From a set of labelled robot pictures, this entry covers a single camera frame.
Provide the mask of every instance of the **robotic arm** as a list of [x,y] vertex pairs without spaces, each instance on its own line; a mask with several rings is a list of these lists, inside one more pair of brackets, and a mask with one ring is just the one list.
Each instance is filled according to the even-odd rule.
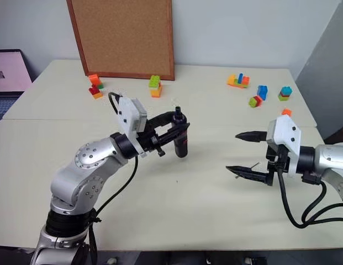
[[[227,166],[226,168],[240,177],[263,182],[269,186],[272,185],[274,173],[277,172],[284,209],[295,227],[302,229],[312,224],[343,221],[343,218],[317,220],[324,212],[335,207],[341,207],[343,203],[329,205],[318,211],[309,220],[306,219],[308,213],[326,194],[326,186],[323,181],[331,184],[336,189],[343,202],[343,144],[319,145],[315,149],[300,146],[301,130],[287,115],[282,115],[270,122],[267,132],[249,131],[238,134],[236,137],[251,142],[267,141],[268,173],[256,172],[251,168],[241,166]],[[302,174],[303,182],[321,185],[323,188],[320,196],[304,211],[302,224],[297,223],[290,212],[283,172],[288,173],[289,177],[294,177],[296,173]]]
[[[170,141],[174,141],[178,157],[187,155],[189,123],[180,107],[147,120],[146,111],[137,99],[113,95],[119,103],[118,109],[112,104],[125,134],[116,132],[83,145],[74,160],[55,174],[51,183],[51,210],[41,229],[31,265],[85,263],[89,245],[84,241],[89,226],[97,220],[93,207],[104,183],[127,164],[128,159],[135,157],[136,171],[138,155],[145,157],[146,152],[157,150],[159,156],[163,156],[165,152],[161,147]],[[172,128],[159,136],[155,128],[169,123]]]

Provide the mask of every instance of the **white tabletop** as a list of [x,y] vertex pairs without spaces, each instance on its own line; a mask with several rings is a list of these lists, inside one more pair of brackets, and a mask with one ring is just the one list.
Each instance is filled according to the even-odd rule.
[[[50,205],[54,172],[68,164],[85,142],[110,135],[116,122],[0,121],[0,245],[35,247]],[[273,187],[239,178],[226,165],[266,168],[266,144],[234,135],[258,126],[189,128],[189,154],[156,152],[140,160],[135,179],[102,211],[95,226],[100,250],[268,250],[343,247],[343,223],[296,229],[287,219],[278,181]],[[302,128],[303,145],[322,139],[315,128]],[[133,162],[105,184],[99,207],[130,176]],[[286,178],[294,216],[320,193],[300,176]],[[321,207],[340,202],[328,186]],[[326,217],[343,217],[334,209]]]
[[[250,87],[240,89],[226,84],[230,74],[250,76]],[[205,66],[176,66],[176,80],[162,81],[161,98],[152,98],[148,80],[101,78],[104,97],[95,100],[89,93],[90,82],[79,60],[56,60],[5,114],[4,119],[100,120],[111,119],[107,98],[110,91],[137,97],[150,117],[180,105],[191,123],[208,125],[267,126],[284,108],[293,111],[299,126],[315,127],[300,91],[287,69],[255,69]],[[268,85],[268,98],[259,108],[250,108],[249,99],[258,85]],[[287,102],[278,94],[283,86],[293,93]]]

